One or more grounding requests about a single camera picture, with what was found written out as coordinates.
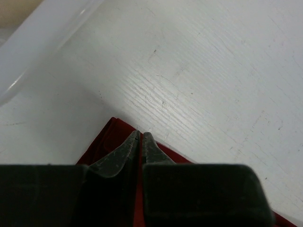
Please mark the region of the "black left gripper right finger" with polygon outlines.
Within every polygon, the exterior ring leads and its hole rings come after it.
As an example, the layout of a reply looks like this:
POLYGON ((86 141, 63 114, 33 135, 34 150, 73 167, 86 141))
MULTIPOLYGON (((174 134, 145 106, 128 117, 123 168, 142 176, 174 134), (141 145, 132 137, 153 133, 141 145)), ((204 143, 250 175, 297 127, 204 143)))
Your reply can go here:
POLYGON ((271 227, 255 172, 240 164, 178 164, 143 134, 143 211, 148 227, 271 227))

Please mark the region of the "dark red t shirt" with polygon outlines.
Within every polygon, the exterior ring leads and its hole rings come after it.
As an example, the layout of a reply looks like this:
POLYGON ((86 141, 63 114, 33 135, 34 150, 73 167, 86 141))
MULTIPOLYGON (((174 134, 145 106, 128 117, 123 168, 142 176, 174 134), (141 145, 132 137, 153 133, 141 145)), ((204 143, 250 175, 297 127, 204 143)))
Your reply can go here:
MULTIPOLYGON (((122 121, 119 118, 112 117, 98 136, 93 140, 87 151, 81 156, 77 164, 91 165, 100 160, 114 149, 119 147, 126 138, 135 130, 134 127, 122 121)), ((170 148, 157 142, 158 147, 164 151, 176 163, 192 163, 182 155, 171 150, 170 148)), ((138 175, 138 183, 136 188, 136 202, 134 212, 133 227, 146 227, 143 217, 143 197, 142 197, 142 173, 138 175)), ((279 215, 274 212, 276 222, 274 227, 296 227, 293 222, 285 219, 284 215, 279 215)))

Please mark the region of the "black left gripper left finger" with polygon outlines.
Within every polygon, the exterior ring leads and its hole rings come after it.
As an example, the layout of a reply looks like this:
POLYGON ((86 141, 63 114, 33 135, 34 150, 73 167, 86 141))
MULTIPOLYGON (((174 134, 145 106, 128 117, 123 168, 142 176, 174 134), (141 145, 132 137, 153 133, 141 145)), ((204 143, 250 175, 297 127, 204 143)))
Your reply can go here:
POLYGON ((3 227, 130 227, 140 133, 92 165, 2 165, 3 227))

